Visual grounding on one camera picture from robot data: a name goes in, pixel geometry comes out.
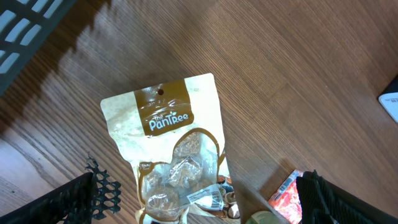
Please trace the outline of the green drink bottle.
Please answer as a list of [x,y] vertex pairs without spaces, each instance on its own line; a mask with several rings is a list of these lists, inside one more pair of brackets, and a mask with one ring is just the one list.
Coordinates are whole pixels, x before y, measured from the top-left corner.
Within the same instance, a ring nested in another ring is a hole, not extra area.
[[278,213],[259,211],[252,214],[245,224],[290,224],[290,222]]

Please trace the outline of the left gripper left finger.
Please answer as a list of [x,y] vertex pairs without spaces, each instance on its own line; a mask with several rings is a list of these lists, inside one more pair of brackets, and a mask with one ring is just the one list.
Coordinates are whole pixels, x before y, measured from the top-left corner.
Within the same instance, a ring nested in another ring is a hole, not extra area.
[[2,216],[1,223],[91,223],[106,218],[105,210],[119,212],[121,184],[110,182],[94,158],[86,162],[88,172]]

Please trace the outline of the brown cream snack pouch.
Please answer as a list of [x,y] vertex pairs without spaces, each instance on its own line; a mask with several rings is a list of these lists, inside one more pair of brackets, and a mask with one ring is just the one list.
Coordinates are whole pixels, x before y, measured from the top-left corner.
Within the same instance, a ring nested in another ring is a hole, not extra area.
[[239,223],[213,74],[113,96],[100,106],[133,169],[139,223],[185,223],[189,213]]

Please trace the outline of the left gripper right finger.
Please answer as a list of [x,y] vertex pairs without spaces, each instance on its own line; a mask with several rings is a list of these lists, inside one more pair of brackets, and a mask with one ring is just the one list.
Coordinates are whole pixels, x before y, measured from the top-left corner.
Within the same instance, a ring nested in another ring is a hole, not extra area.
[[306,171],[296,178],[302,224],[397,224],[397,218]]

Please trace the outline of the red Kleenex tissue pack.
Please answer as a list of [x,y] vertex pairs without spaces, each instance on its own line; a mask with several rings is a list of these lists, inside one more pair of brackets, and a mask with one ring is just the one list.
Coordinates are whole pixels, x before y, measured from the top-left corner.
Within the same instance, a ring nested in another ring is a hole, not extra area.
[[279,212],[291,224],[302,220],[302,208],[297,191],[296,179],[303,176],[300,170],[294,170],[268,200],[269,205]]

